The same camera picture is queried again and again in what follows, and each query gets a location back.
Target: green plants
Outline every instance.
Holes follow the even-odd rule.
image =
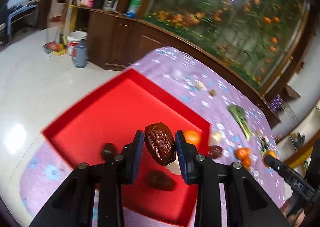
[[[248,122],[246,120],[244,109],[238,105],[228,106],[228,111],[232,114],[233,118],[239,124],[241,130],[243,131],[247,141],[253,135],[252,131],[249,129]]]

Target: red tray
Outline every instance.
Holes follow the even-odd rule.
[[[103,163],[100,150],[112,142],[121,152],[137,130],[163,122],[172,134],[195,130],[201,135],[197,147],[207,154],[210,124],[183,103],[135,71],[128,69],[105,83],[43,130],[44,136],[72,167],[81,162]],[[151,169],[162,170],[177,182],[173,191],[155,190],[145,176]],[[144,147],[134,185],[122,186],[123,205],[156,220],[187,226],[195,206],[197,186],[187,186],[180,175],[157,164]]]

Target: plastic bottle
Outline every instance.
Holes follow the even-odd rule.
[[[141,5],[141,0],[131,0],[130,6],[127,11],[127,17],[135,18],[140,8],[140,5]]]

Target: paint bucket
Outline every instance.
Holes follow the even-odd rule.
[[[67,36],[68,53],[72,56],[73,48],[80,42],[80,40],[87,39],[87,32],[73,31]]]

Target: white floor tile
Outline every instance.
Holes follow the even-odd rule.
[[[55,31],[50,28],[50,41]],[[28,156],[35,152],[29,148],[40,142],[35,140],[39,140],[41,129],[72,103],[119,73],[91,63],[78,69],[67,54],[47,55],[42,48],[45,43],[46,32],[39,31],[0,52],[0,195],[12,210],[17,210],[17,215],[22,210],[18,206],[22,205],[20,175],[29,162]],[[28,226],[25,225],[28,221],[19,216],[23,227]]]

